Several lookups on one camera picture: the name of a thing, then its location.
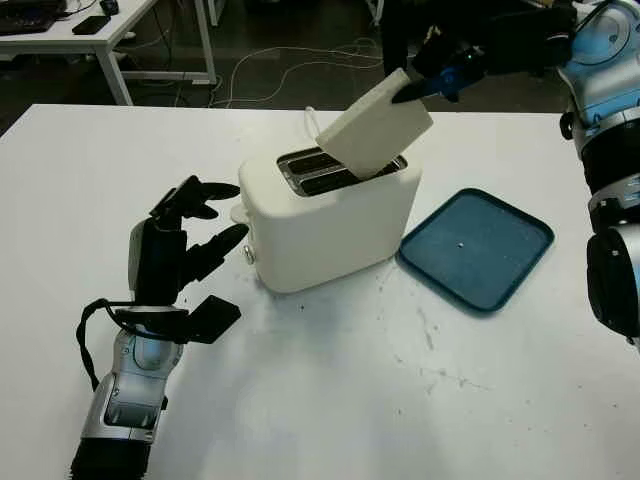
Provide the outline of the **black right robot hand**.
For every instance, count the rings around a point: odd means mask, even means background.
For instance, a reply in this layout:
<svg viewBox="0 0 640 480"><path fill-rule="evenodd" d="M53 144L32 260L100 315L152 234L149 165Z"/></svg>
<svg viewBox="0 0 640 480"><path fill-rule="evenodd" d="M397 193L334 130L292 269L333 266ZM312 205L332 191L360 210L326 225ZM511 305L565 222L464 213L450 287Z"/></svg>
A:
<svg viewBox="0 0 640 480"><path fill-rule="evenodd" d="M413 59L419 80L394 104L440 95L451 102L486 76L536 72L571 58L577 9L570 1L431 1L430 33Z"/></svg>

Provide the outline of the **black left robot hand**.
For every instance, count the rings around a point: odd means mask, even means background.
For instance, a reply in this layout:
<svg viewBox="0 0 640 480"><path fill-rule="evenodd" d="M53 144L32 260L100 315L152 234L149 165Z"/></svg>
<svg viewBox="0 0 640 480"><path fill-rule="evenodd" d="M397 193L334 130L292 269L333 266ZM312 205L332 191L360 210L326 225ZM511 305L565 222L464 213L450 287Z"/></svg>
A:
<svg viewBox="0 0 640 480"><path fill-rule="evenodd" d="M204 244L188 246L182 221L215 219L218 212L207 203L239 194L236 185L202 182L191 175L170 189L148 217L133 227L128 283L134 304L172 305L186 285L203 280L224 263L226 255L245 238L249 228L234 224Z"/></svg>

